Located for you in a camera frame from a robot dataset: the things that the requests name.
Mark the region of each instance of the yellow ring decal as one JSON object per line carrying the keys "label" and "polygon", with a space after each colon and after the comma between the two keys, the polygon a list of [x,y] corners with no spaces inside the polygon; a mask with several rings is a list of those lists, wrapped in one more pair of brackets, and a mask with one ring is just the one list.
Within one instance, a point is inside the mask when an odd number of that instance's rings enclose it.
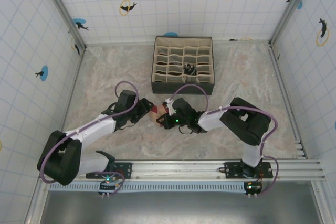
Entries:
{"label": "yellow ring decal", "polygon": [[328,32],[328,35],[327,35],[327,38],[325,39],[325,42],[323,42],[322,44],[319,44],[319,37],[320,37],[320,34],[322,33],[322,31],[319,31],[319,32],[317,33],[317,37],[316,37],[316,45],[318,45],[319,47],[324,46],[324,44],[327,43],[327,41],[328,41],[328,39],[329,39],[330,32],[329,32],[329,29],[326,28],[326,30],[327,30],[327,32]]}
{"label": "yellow ring decal", "polygon": [[[127,9],[127,12],[126,12],[125,14],[122,14],[122,13],[121,13],[121,10],[122,10],[122,9],[121,9],[121,6],[122,6],[122,4],[125,3],[126,1],[128,2],[128,9]],[[128,14],[128,12],[130,11],[130,8],[131,8],[131,1],[130,1],[130,0],[123,0],[123,1],[121,2],[120,6],[119,6],[119,13],[120,13],[120,15],[121,15],[121,16],[126,16],[126,15]]]}
{"label": "yellow ring decal", "polygon": [[76,48],[75,48],[75,40],[74,40],[74,38],[71,38],[70,45],[71,45],[71,48],[72,48],[73,50],[76,49]]}

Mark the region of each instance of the white tiled wall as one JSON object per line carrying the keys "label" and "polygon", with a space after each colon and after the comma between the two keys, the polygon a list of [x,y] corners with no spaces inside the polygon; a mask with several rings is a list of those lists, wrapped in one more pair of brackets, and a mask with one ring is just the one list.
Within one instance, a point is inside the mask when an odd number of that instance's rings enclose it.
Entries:
{"label": "white tiled wall", "polygon": [[[21,223],[79,56],[52,0],[0,0],[0,223]],[[46,81],[35,77],[47,65]]]}
{"label": "white tiled wall", "polygon": [[87,21],[89,31],[79,30],[87,44],[154,41],[166,32],[217,40],[270,39],[288,6],[287,0],[130,0],[137,5],[121,16],[123,0],[62,1],[73,18]]}
{"label": "white tiled wall", "polygon": [[[318,32],[327,23],[329,39],[317,45]],[[336,211],[336,1],[303,0],[281,35],[280,66],[304,146],[310,158],[319,158],[327,174],[329,198]],[[328,31],[322,40],[326,41]]]}

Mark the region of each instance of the fabric storage box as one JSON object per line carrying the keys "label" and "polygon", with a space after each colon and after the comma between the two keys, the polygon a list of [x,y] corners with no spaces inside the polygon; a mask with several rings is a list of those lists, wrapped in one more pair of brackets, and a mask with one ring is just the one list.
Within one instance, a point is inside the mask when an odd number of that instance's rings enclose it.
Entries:
{"label": "fabric storage box", "polygon": [[[212,38],[161,37],[155,39],[152,90],[154,94],[172,94],[179,87],[193,83],[212,94],[215,85]],[[196,71],[187,74],[187,66]],[[203,94],[196,87],[186,87],[181,94]]]}

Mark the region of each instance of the grid pattern wall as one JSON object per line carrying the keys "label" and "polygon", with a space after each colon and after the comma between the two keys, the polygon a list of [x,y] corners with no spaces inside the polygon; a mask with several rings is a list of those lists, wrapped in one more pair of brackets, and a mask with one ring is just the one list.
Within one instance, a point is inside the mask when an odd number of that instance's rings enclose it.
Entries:
{"label": "grid pattern wall", "polygon": [[288,0],[62,1],[72,18],[84,20],[88,30],[79,31],[87,44],[154,41],[166,32],[216,40],[270,39],[288,6]]}
{"label": "grid pattern wall", "polygon": [[303,0],[303,8],[295,11],[278,44],[280,67],[304,146],[309,158],[322,160],[333,204],[336,202],[335,25],[335,0]]}
{"label": "grid pattern wall", "polygon": [[0,223],[24,220],[37,161],[61,126],[80,59],[70,36],[52,0],[0,0]]}

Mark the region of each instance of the marble floor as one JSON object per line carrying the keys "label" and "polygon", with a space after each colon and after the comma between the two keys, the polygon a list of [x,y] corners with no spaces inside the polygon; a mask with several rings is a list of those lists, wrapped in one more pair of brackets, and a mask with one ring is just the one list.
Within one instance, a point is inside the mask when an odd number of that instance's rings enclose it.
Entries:
{"label": "marble floor", "polygon": [[[140,98],[160,104],[170,95],[153,94],[151,69],[154,45],[89,47],[84,55],[66,118],[65,130],[75,129],[117,102],[114,87],[121,80],[134,83]],[[273,114],[278,130],[269,138],[264,154],[295,158],[294,135],[268,54],[261,43],[213,44],[215,88],[209,110],[241,97]],[[127,84],[120,87],[132,89]],[[196,110],[204,109],[204,97],[184,95]],[[146,115],[134,127],[117,131],[84,150],[103,150],[117,159],[239,159],[242,141],[228,128],[206,134],[182,135],[178,128],[165,130]]]}

